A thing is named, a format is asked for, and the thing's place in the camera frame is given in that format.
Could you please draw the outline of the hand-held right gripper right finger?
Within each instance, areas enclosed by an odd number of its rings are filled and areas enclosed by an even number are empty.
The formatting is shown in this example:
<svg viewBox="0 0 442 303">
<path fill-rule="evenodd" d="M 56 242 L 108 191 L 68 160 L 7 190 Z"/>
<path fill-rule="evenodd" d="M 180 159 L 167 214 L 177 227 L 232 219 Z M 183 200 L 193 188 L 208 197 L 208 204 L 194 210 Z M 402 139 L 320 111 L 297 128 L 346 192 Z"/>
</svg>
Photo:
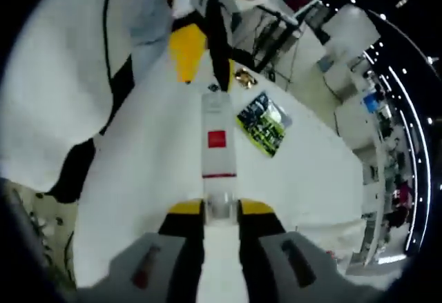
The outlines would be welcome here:
<svg viewBox="0 0 442 303">
<path fill-rule="evenodd" d="M 331 254 L 286 231 L 263 202 L 238 202 L 240 263 L 250 302 L 375 302 L 378 290 L 346 280 Z"/>
</svg>

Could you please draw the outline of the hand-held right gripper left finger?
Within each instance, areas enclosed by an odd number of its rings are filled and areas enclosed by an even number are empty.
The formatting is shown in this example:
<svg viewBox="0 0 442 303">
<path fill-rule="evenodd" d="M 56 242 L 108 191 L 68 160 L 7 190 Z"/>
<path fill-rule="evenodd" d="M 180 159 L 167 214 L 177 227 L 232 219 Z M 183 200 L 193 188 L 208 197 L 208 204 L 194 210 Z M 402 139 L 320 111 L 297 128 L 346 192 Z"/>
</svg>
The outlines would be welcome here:
<svg viewBox="0 0 442 303">
<path fill-rule="evenodd" d="M 107 275 L 78 302 L 196 302 L 204 263 L 204 203 L 176 204 L 156 233 L 117 254 Z"/>
</svg>

